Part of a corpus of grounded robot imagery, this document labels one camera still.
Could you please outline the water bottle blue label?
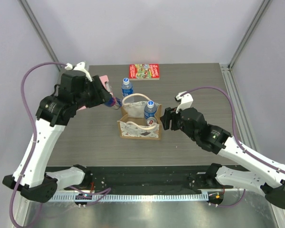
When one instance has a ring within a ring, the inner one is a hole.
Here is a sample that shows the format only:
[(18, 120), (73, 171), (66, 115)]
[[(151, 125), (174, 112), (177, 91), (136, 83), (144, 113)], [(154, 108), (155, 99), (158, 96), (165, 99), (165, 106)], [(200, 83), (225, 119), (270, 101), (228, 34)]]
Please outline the water bottle blue label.
[(147, 120), (150, 117), (154, 117), (157, 112), (157, 106), (154, 101), (150, 100), (144, 108), (144, 118)]

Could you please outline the patterned canvas tote bag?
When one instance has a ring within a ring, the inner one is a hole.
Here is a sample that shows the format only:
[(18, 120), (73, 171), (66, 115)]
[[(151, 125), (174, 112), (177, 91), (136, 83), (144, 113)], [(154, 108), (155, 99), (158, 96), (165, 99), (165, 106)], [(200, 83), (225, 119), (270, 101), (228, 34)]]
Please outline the patterned canvas tote bag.
[[(142, 97), (145, 100), (139, 102), (128, 103), (127, 100), (134, 97)], [(147, 126), (144, 118), (144, 108), (150, 98), (140, 93), (128, 95), (122, 100), (121, 112), (122, 118), (117, 121), (119, 135), (124, 139), (142, 139), (142, 140), (160, 140), (162, 134), (162, 123), (160, 114), (162, 112), (161, 104), (155, 103), (157, 112), (155, 118), (157, 124)]]

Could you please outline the silver red bull can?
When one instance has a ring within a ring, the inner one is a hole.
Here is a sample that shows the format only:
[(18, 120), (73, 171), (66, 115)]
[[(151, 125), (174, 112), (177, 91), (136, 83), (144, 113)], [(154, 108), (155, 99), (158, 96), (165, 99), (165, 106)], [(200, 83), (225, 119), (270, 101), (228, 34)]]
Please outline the silver red bull can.
[(157, 124), (157, 120), (154, 116), (148, 117), (146, 119), (146, 124), (147, 124), (147, 126), (154, 126)]

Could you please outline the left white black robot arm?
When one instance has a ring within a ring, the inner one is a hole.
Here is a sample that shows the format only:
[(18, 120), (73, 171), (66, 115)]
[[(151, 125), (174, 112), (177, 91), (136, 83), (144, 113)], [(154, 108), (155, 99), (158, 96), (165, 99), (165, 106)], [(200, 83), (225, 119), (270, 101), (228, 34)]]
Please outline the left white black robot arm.
[(40, 203), (48, 202), (57, 190), (71, 186), (88, 189), (92, 183), (88, 168), (77, 164), (62, 171), (46, 172), (46, 167), (58, 138), (77, 111), (105, 104), (111, 98), (100, 76), (89, 80), (79, 70), (63, 73), (53, 94), (40, 101), (35, 130), (19, 167), (5, 176), (2, 183), (16, 188), (24, 198)]

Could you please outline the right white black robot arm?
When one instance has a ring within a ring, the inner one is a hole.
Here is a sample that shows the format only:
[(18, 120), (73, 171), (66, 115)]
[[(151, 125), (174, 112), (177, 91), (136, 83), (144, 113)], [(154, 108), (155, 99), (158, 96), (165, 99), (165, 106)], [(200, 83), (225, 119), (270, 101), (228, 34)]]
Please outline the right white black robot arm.
[(205, 175), (209, 187), (229, 185), (260, 194), (285, 209), (285, 164), (269, 159), (236, 140), (230, 132), (206, 122), (195, 108), (166, 108), (160, 117), (164, 130), (181, 130), (201, 149), (233, 160), (246, 171), (212, 164)]

